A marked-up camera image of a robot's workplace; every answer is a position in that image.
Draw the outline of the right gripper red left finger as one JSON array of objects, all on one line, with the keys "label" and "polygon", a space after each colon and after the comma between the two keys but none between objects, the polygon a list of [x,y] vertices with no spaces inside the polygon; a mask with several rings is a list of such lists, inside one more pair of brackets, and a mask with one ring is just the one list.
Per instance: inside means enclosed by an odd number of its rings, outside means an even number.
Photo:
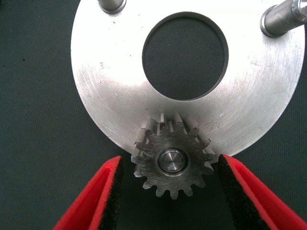
[{"label": "right gripper red left finger", "polygon": [[115,230],[122,195],[120,156],[106,161],[67,209],[55,230]]}]

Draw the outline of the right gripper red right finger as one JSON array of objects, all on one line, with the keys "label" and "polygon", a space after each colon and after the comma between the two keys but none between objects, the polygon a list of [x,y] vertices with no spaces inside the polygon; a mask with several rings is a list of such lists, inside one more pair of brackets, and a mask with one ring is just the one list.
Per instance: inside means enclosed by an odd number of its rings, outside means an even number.
[{"label": "right gripper red right finger", "polygon": [[307,223],[239,160],[221,154],[219,179],[237,230],[307,228]]}]

